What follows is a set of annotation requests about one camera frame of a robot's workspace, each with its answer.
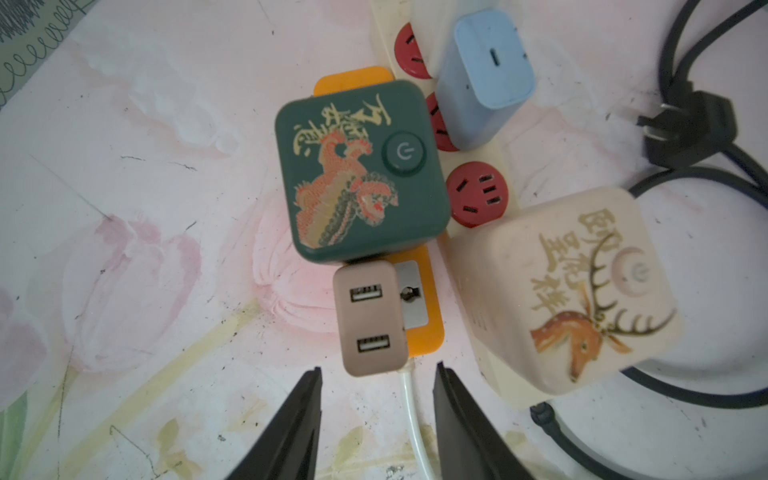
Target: power button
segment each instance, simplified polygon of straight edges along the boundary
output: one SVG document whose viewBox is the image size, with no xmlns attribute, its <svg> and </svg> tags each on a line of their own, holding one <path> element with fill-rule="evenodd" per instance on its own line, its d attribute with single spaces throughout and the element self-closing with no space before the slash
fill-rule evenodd
<svg viewBox="0 0 768 480">
<path fill-rule="evenodd" d="M 424 145 L 414 134 L 396 133 L 386 141 L 384 161 L 394 174 L 414 174 L 424 163 Z"/>
</svg>

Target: black cable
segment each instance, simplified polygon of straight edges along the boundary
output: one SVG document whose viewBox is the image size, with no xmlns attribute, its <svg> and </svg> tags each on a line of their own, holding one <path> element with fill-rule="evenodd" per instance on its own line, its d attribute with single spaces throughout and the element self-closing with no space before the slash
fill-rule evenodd
<svg viewBox="0 0 768 480">
<path fill-rule="evenodd" d="M 574 459 L 579 465 L 594 473 L 603 480 L 633 480 L 590 457 L 584 450 L 578 448 L 560 429 L 560 423 L 554 409 L 546 402 L 531 407 L 531 418 L 540 426 L 552 440 Z"/>
<path fill-rule="evenodd" d="M 742 20 L 752 15 L 754 12 L 757 12 L 762 7 L 768 5 L 768 0 L 752 0 L 750 3 L 748 3 L 744 8 L 740 9 L 738 12 L 734 13 L 730 17 L 728 17 L 723 23 L 719 24 L 717 27 L 715 27 L 711 32 L 703 36 L 699 41 L 696 42 L 696 44 L 683 56 L 683 59 L 680 60 L 680 64 L 677 66 L 677 73 L 674 74 L 674 80 L 670 83 L 670 85 L 674 84 L 683 84 L 684 82 L 688 81 L 688 75 L 690 73 L 690 68 L 694 65 L 694 62 L 696 59 L 701 55 L 701 52 L 707 49 L 710 45 L 712 45 L 718 38 L 722 37 L 727 31 L 729 31 L 731 28 L 738 25 Z M 680 35 L 682 34 L 682 31 L 676 32 L 677 40 L 680 40 Z"/>
<path fill-rule="evenodd" d="M 723 150 L 723 154 L 734 162 L 744 173 L 752 177 L 757 186 L 768 193 L 768 172 L 757 163 L 746 151 L 740 149 L 737 145 L 731 144 Z"/>
<path fill-rule="evenodd" d="M 745 163 L 745 166 L 739 164 L 744 170 L 748 170 L 752 167 L 749 161 Z M 757 165 L 761 170 L 761 174 L 766 174 L 766 171 L 762 167 Z M 763 208 L 768 209 L 768 193 L 764 190 L 755 187 L 750 182 L 743 178 L 737 177 L 734 174 L 719 170 L 716 168 L 708 167 L 688 167 L 680 170 L 666 170 L 658 174 L 651 175 L 644 178 L 633 187 L 629 189 L 629 192 L 635 197 L 639 197 L 651 188 L 661 185 L 664 182 L 671 180 L 677 180 L 680 178 L 701 178 L 704 180 L 711 180 L 727 187 L 731 187 L 736 191 L 748 196 L 752 200 L 755 200 Z M 656 393 L 660 393 L 671 399 L 680 400 L 681 402 L 691 403 L 699 406 L 712 407 L 715 409 L 752 409 L 764 405 L 768 405 L 768 388 L 757 390 L 755 392 L 740 393 L 736 395 L 718 395 L 714 393 L 696 392 L 694 390 L 688 390 L 679 386 L 671 385 L 670 383 L 662 382 L 635 367 L 630 367 L 622 371 L 623 374 L 630 380 L 639 383 L 649 390 L 653 390 Z"/>
<path fill-rule="evenodd" d="M 677 101 L 676 98 L 672 98 L 674 96 L 673 88 L 676 88 L 677 92 L 681 92 L 681 89 L 686 87 L 690 66 L 696 60 L 698 55 L 734 25 L 744 20 L 758 8 L 768 4 L 768 0 L 755 0 L 754 2 L 751 2 L 747 7 L 742 8 L 736 14 L 731 15 L 712 32 L 705 35 L 704 38 L 699 40 L 694 48 L 685 55 L 681 62 L 682 68 L 679 69 L 678 74 L 673 75 L 674 53 L 677 49 L 677 44 L 680 41 L 680 36 L 683 33 L 688 18 L 698 4 L 699 0 L 688 0 L 685 3 L 678 16 L 675 18 L 670 34 L 664 42 L 659 62 L 659 89 L 662 98 L 667 103 L 674 104 Z M 666 170 L 650 175 L 631 187 L 629 191 L 635 198 L 637 198 L 651 188 L 668 181 L 681 178 L 699 178 L 731 187 L 755 200 L 758 204 L 762 205 L 763 208 L 768 209 L 768 172 L 766 172 L 766 170 L 747 152 L 741 150 L 735 144 L 729 145 L 722 153 L 743 170 L 744 173 L 749 175 L 755 181 L 756 185 L 724 170 L 710 167 L 686 167 L 679 170 Z M 645 372 L 641 372 L 635 367 L 625 369 L 622 373 L 627 378 L 649 390 L 660 393 L 668 398 L 694 405 L 718 409 L 750 409 L 768 405 L 768 388 L 736 395 L 720 395 L 683 389 L 662 382 Z M 592 472 L 603 480 L 633 480 L 632 478 L 622 475 L 612 468 L 603 465 L 574 444 L 562 432 L 554 413 L 554 409 L 548 403 L 543 402 L 536 406 L 532 406 L 531 418 L 536 425 L 539 425 L 544 429 L 547 435 L 552 438 L 563 452 L 567 453 L 589 472 Z"/>
<path fill-rule="evenodd" d="M 710 167 L 688 167 L 681 168 L 680 170 L 665 170 L 640 180 L 633 187 L 629 188 L 629 193 L 637 198 L 657 185 L 678 178 L 701 178 L 726 185 L 727 187 L 731 187 L 734 190 L 747 195 L 749 198 L 768 209 L 768 194 L 766 192 L 755 187 L 741 177 L 737 177 L 725 170 Z"/>
<path fill-rule="evenodd" d="M 672 103 L 670 98 L 670 88 L 674 79 L 674 54 L 677 51 L 677 44 L 680 43 L 680 37 L 683 35 L 685 24 L 688 23 L 690 14 L 699 5 L 700 0 L 688 0 L 683 5 L 680 13 L 674 19 L 664 47 L 661 49 L 661 60 L 659 60 L 659 90 L 664 103 Z"/>
</svg>

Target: green power adapter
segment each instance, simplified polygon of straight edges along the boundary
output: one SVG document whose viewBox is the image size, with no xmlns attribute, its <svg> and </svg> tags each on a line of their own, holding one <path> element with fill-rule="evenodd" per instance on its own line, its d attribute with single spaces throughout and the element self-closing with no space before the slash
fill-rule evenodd
<svg viewBox="0 0 768 480">
<path fill-rule="evenodd" d="M 275 132 L 293 244 L 307 260 L 395 253 L 448 225 L 429 112 L 413 83 L 293 101 Z"/>
</svg>

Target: beige usb adapter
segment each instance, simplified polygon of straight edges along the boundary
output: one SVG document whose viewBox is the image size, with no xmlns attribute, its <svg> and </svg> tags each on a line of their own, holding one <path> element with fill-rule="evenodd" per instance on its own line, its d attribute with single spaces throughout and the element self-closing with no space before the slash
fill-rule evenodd
<svg viewBox="0 0 768 480">
<path fill-rule="evenodd" d="M 408 341 L 395 267 L 386 260 L 344 266 L 333 275 L 344 368 L 352 376 L 402 368 Z"/>
</svg>

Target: socket hole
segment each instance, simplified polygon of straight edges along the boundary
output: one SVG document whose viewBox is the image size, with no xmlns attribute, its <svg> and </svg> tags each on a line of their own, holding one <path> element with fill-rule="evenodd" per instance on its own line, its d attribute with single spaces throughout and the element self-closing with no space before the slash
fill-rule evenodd
<svg viewBox="0 0 768 480">
<path fill-rule="evenodd" d="M 403 302 L 406 303 L 412 303 L 413 300 L 416 300 L 422 295 L 422 291 L 417 286 L 411 287 L 407 286 L 406 288 L 402 289 L 402 292 L 400 292 L 400 298 Z"/>
</svg>

